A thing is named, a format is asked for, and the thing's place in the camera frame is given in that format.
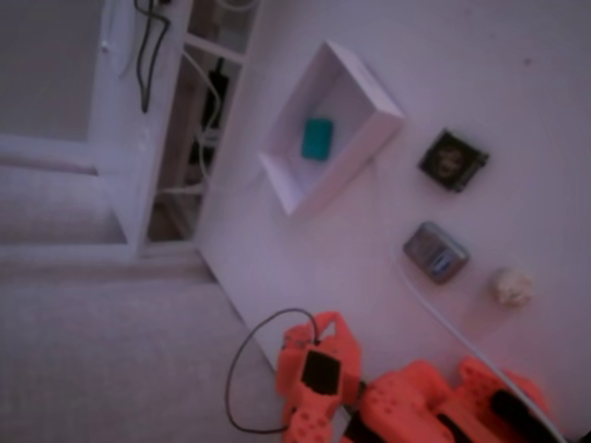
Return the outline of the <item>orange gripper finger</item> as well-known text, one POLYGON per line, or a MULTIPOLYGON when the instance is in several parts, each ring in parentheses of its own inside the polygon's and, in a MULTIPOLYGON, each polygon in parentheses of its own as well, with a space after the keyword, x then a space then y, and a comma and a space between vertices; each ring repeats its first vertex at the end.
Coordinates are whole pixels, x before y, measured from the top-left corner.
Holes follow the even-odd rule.
POLYGON ((343 323, 341 339, 343 346, 344 371, 351 380, 358 383, 361 378, 361 348, 346 322, 343 323))
POLYGON ((321 344, 324 340, 330 345, 341 345, 343 343, 344 319, 339 312, 325 311, 318 313, 311 320, 312 343, 321 344), (333 326, 334 333, 323 339, 322 334, 328 327, 333 326))

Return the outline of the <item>orange gripper body black servo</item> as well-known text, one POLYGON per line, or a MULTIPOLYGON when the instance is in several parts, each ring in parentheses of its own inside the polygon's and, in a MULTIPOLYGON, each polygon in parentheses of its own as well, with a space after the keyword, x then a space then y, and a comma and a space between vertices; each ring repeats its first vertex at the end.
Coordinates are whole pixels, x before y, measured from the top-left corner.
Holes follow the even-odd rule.
POLYGON ((283 335, 276 390, 286 411, 334 411, 356 402, 356 382, 344 371, 342 344, 313 344, 311 324, 296 325, 283 335))

